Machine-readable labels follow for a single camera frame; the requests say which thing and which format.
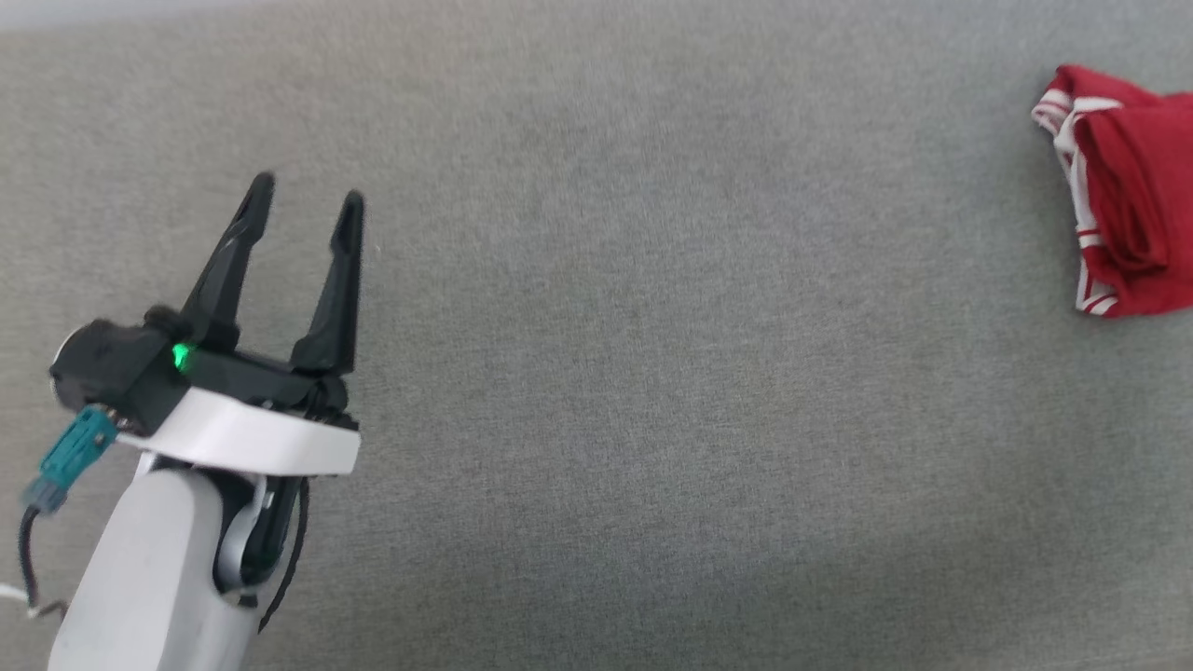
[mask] teal connector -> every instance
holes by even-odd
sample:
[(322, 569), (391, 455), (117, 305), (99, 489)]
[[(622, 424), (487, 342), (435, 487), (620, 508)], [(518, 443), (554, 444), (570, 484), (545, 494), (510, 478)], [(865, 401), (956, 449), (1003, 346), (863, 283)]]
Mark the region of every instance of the teal connector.
[(57, 511), (70, 486), (88, 466), (104, 456), (118, 433), (116, 424), (100, 407), (82, 408), (42, 460), (42, 474), (25, 488), (20, 503), (45, 515)]

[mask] gray fabric surface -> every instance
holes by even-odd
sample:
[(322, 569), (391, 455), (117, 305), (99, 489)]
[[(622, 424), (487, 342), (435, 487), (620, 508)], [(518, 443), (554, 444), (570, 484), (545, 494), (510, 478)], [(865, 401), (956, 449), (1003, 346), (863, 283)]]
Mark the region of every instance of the gray fabric surface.
[[(243, 343), (305, 331), (360, 189), (365, 444), (249, 669), (1179, 667), (1193, 313), (1073, 310), (1027, 112), (1063, 61), (1193, 87), (1191, 21), (420, 0), (0, 35), (0, 534), (67, 420), (58, 341), (180, 303), (271, 168)], [(37, 529), (48, 593), (132, 463)], [(52, 635), (0, 609), (6, 669)]]

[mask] cable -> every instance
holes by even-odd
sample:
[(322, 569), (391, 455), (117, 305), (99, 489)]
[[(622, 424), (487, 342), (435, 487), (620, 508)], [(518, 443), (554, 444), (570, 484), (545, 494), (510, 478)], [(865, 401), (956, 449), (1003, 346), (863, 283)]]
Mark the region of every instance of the cable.
[(298, 568), (298, 556), (302, 554), (302, 543), (307, 537), (307, 517), (309, 515), (309, 510), (310, 479), (303, 478), (298, 481), (298, 528), (295, 529), (295, 548), (290, 552), (290, 561), (286, 562), (286, 572), (282, 575), (282, 583), (278, 585), (278, 591), (273, 595), (273, 601), (271, 601), (268, 608), (265, 609), (265, 615), (261, 616), (261, 623), (256, 627), (258, 634), (265, 630), (265, 626), (270, 623), (270, 618), (278, 611), (278, 608), (282, 605), (282, 599), (286, 597), (286, 589), (295, 579), (295, 571)]
[(30, 550), (30, 541), (33, 536), (33, 521), (37, 519), (38, 510), (33, 506), (25, 509), (25, 515), (20, 518), (20, 529), (17, 531), (17, 554), (20, 555), (20, 577), (25, 579), (25, 604), (30, 610), (37, 608), (37, 575), (33, 574), (33, 555)]
[(20, 529), (17, 533), (17, 553), (20, 555), (20, 575), (25, 580), (25, 591), (21, 592), (11, 585), (0, 585), (0, 587), (5, 587), (0, 590), (0, 596), (23, 598), (25, 607), (29, 609), (27, 615), (30, 620), (36, 620), (54, 611), (58, 611), (66, 618), (66, 602), (54, 601), (45, 605), (38, 604), (41, 599), (37, 591), (37, 575), (33, 573), (33, 555), (30, 544), (33, 536), (33, 521), (37, 519), (39, 512), (35, 506), (26, 507), (25, 515), (20, 518)]

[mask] white trim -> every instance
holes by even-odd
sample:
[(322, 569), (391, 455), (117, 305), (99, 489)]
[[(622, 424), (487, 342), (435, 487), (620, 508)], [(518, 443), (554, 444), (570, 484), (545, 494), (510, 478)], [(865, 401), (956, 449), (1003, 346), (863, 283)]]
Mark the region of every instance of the white trim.
[(1040, 103), (1050, 103), (1052, 105), (1073, 109), (1073, 96), (1069, 96), (1059, 88), (1049, 88), (1044, 92), (1044, 97), (1040, 98)]
[(1123, 103), (1114, 98), (1102, 98), (1101, 96), (1082, 96), (1073, 101), (1073, 113), (1083, 115), (1086, 112), (1100, 112), (1121, 107)]
[(1106, 310), (1108, 310), (1112, 307), (1114, 307), (1114, 303), (1117, 303), (1117, 302), (1118, 302), (1118, 298), (1115, 298), (1114, 296), (1109, 296), (1109, 297), (1106, 297), (1105, 301), (1102, 301), (1102, 302), (1095, 304), (1094, 307), (1089, 308), (1088, 312), (1092, 315), (1102, 316), (1102, 315), (1106, 314)]
[[(1052, 134), (1052, 146), (1056, 148), (1056, 158), (1061, 162), (1065, 180), (1069, 183), (1069, 192), (1073, 197), (1073, 211), (1077, 220), (1077, 247), (1087, 250), (1105, 245), (1105, 240), (1098, 227), (1098, 220), (1089, 207), (1089, 178), (1086, 174), (1086, 156), (1077, 147), (1077, 137), (1074, 127), (1087, 112), (1112, 110), (1121, 107), (1123, 103), (1113, 98), (1098, 96), (1084, 96), (1073, 99), (1063, 91), (1050, 88), (1040, 98), (1040, 101), (1032, 109), (1032, 119), (1045, 130)], [(1069, 109), (1068, 115), (1061, 115), (1063, 109)], [(1077, 300), (1078, 310), (1105, 315), (1118, 298), (1114, 288), (1094, 279), (1089, 275), (1089, 265), (1084, 256), (1081, 257), (1081, 270), (1077, 273)]]

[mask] white plastic housing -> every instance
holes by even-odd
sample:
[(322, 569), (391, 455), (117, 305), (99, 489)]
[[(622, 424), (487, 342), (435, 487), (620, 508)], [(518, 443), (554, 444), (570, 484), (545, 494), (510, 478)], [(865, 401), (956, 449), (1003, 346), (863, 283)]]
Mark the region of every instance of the white plastic housing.
[(234, 671), (255, 609), (227, 603), (211, 566), (222, 501), (190, 470), (132, 481), (54, 640), (49, 671)]
[(360, 433), (283, 414), (191, 387), (148, 438), (117, 443), (185, 462), (262, 475), (352, 473)]

